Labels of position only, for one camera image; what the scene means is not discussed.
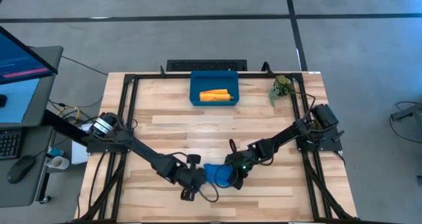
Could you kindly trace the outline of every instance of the carrot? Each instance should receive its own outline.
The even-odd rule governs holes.
[[[200,94],[200,101],[230,101],[230,94]]]
[[[200,94],[229,94],[229,92],[227,91],[227,89],[216,89],[216,90],[201,92]]]

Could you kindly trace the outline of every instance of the monitor screen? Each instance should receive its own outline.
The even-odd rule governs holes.
[[[0,31],[0,84],[50,76],[51,66],[4,29]]]

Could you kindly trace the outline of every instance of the blue tray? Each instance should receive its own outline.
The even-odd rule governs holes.
[[[200,101],[199,93],[227,89],[231,101]],[[239,75],[236,71],[194,71],[191,73],[189,99],[194,106],[234,106],[239,102]]]

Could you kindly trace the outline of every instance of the gray floor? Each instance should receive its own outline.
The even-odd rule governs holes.
[[[297,14],[420,13],[422,0],[293,0]],[[286,14],[286,0],[4,0],[0,18]],[[388,124],[397,101],[422,101],[422,19],[299,20],[309,70],[322,72],[341,128],[347,174],[362,219],[420,223],[422,145]],[[104,72],[157,71],[167,59],[247,59],[250,70],[299,70],[289,20],[2,24],[28,45]],[[106,78],[62,60],[51,99],[96,101]],[[95,115],[98,106],[86,110]],[[394,126],[422,140],[413,121]],[[73,217],[83,171],[54,174],[55,199],[0,210],[2,223],[57,223]]]

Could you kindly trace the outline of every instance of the white cup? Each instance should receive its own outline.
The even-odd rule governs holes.
[[[64,170],[64,169],[67,169],[69,165],[70,165],[70,162],[68,159],[61,156],[57,156],[51,160],[50,164],[48,164],[48,167]]]

